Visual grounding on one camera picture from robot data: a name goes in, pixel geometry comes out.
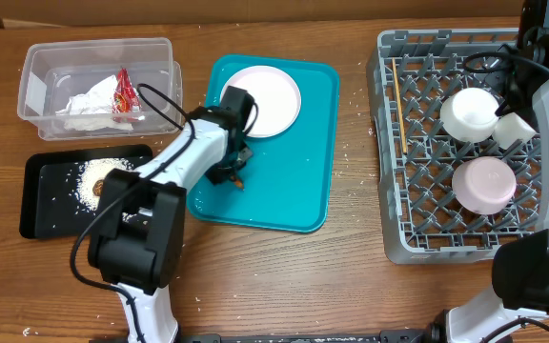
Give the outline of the wooden chopstick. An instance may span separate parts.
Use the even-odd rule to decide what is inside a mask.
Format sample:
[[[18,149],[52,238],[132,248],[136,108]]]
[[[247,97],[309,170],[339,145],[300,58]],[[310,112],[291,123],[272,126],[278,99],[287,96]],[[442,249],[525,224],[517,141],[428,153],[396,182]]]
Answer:
[[[398,83],[397,63],[394,57],[392,57],[392,73],[393,73],[394,89],[395,89],[395,96],[396,96],[396,112],[397,112],[397,119],[399,124],[401,151],[403,154],[406,154],[408,151],[408,148],[407,148],[405,126],[404,126],[404,116],[403,116],[401,97],[400,97],[401,93],[400,93],[399,83]]]

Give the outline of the white plate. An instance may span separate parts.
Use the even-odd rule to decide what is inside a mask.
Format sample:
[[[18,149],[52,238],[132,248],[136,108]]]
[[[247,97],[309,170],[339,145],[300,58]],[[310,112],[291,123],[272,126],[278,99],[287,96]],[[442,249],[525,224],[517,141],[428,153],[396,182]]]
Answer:
[[[269,138],[283,133],[297,119],[301,93],[295,80],[285,71],[270,66],[252,66],[236,72],[224,84],[220,97],[229,87],[248,92],[258,109],[252,108],[246,128],[251,138]]]

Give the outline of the teal plastic tray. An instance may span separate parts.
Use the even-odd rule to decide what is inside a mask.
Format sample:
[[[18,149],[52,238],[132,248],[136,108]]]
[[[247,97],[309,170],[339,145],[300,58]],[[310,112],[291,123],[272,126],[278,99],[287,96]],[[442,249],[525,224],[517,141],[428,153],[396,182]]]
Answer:
[[[202,177],[188,194],[190,213],[204,221],[287,232],[318,230],[327,217],[340,79],[316,62],[228,54],[212,69],[207,105],[218,104],[226,82],[238,71],[269,66],[298,85],[299,116],[290,128],[269,138],[250,137],[253,155],[239,176],[244,184],[213,184]]]

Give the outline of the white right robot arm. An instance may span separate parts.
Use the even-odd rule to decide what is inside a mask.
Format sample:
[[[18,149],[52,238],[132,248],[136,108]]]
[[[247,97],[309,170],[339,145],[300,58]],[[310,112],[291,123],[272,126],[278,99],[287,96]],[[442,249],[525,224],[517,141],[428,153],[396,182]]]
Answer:
[[[522,5],[517,43],[466,57],[473,74],[494,74],[503,101],[495,114],[517,114],[540,135],[541,195],[533,234],[500,247],[492,284],[466,304],[442,312],[424,342],[510,341],[533,325],[549,332],[549,1]]]

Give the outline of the white cup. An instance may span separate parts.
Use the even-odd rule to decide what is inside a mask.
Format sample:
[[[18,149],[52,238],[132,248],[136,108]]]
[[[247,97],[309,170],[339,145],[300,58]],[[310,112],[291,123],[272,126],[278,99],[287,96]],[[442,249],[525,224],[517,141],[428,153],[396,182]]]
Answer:
[[[502,116],[495,125],[493,139],[498,145],[507,150],[515,142],[526,143],[537,132],[514,112]]]

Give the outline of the pink white bowl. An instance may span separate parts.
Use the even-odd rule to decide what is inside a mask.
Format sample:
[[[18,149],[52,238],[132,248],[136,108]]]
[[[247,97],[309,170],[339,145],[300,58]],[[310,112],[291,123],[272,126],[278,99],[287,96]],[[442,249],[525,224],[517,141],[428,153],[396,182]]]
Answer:
[[[452,189],[458,203],[477,214],[495,214],[503,210],[516,191],[512,169],[500,159],[483,156],[459,165],[452,177]]]

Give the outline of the red silver snack wrapper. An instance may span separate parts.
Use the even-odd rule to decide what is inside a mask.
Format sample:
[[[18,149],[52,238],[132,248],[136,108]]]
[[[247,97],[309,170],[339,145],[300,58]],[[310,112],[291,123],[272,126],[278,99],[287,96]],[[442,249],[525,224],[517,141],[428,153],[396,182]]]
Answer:
[[[141,105],[137,91],[132,86],[131,78],[126,69],[121,69],[116,75],[117,86],[113,93],[112,112],[125,113],[125,116],[115,116],[116,123],[135,123],[144,120],[140,114]]]

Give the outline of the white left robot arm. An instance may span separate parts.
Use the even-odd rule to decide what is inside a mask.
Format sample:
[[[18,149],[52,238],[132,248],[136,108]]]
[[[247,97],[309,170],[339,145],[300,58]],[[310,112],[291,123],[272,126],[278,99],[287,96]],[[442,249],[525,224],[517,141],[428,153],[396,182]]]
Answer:
[[[258,105],[229,86],[216,106],[184,112],[173,142],[134,171],[114,169],[104,178],[97,215],[70,254],[74,277],[117,293],[130,342],[174,342],[169,284],[180,258],[188,192],[202,178],[244,187],[239,175],[253,153],[246,136]]]

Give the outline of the white napkin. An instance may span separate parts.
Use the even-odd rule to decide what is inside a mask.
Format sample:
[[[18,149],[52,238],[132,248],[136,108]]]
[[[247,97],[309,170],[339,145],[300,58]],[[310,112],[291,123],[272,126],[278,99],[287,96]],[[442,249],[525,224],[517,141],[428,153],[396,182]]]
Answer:
[[[113,94],[117,87],[115,75],[98,82],[86,93],[72,96],[57,115],[70,115],[64,127],[66,130],[97,131],[116,129],[131,131],[132,124],[116,122],[112,117]]]

